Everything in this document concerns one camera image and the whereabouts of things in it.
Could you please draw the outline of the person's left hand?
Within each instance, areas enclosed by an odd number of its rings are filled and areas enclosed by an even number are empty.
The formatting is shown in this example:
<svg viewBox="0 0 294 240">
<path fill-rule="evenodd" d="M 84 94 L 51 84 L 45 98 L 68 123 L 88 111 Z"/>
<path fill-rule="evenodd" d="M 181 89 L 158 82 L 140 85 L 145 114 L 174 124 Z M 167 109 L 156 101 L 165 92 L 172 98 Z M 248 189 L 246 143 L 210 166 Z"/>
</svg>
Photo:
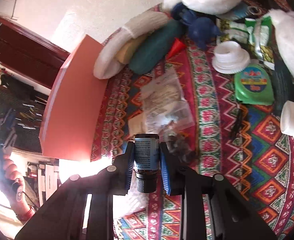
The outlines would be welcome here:
<svg viewBox="0 0 294 240">
<path fill-rule="evenodd" d="M 0 159 L 0 190 L 5 194 L 18 220 L 24 225 L 35 215 L 35 210 L 27 203 L 24 193 L 22 193 L 21 200 L 17 200 L 12 188 L 13 182 L 18 183 L 22 191 L 25 191 L 25 181 L 17 165 L 9 155 L 4 154 L 3 159 Z"/>
</svg>

